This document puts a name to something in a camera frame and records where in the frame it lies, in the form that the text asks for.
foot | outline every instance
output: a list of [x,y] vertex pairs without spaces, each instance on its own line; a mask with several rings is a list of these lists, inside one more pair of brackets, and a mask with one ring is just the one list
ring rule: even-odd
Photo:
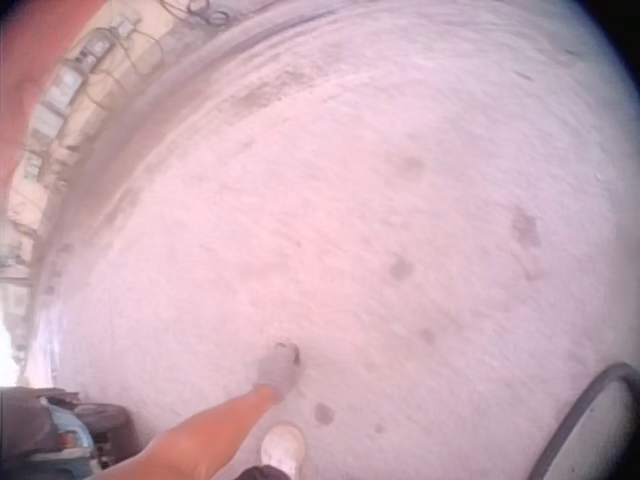
[[298,480],[302,461],[307,453],[304,437],[291,423],[278,423],[262,441],[260,459],[286,473],[291,480]]
[[282,399],[296,384],[299,367],[298,347],[292,343],[279,343],[260,360],[256,386],[270,386]]

skin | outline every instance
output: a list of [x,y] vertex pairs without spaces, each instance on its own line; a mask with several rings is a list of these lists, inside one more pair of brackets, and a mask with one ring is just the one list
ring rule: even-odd
[[156,437],[139,455],[94,480],[208,480],[234,457],[253,426],[280,400],[272,387],[200,412]]

red wall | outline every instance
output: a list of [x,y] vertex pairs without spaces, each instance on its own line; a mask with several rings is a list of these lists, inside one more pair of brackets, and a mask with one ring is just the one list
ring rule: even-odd
[[29,0],[2,27],[0,188],[24,142],[29,115],[57,61],[106,0]]

concrete floor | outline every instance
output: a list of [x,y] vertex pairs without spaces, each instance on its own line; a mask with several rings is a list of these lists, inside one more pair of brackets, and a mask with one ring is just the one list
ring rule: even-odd
[[88,166],[42,311],[57,383],[146,441],[291,340],[302,381],[223,478],[276,419],[306,479],[525,478],[591,377],[640,360],[632,86],[561,2],[314,8],[174,75]]

white sneaker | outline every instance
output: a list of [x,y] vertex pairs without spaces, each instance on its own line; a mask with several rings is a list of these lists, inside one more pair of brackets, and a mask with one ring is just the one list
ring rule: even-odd
[[282,470],[291,480],[298,480],[306,453],[302,432],[287,422],[278,423],[269,430],[260,447],[262,464]]

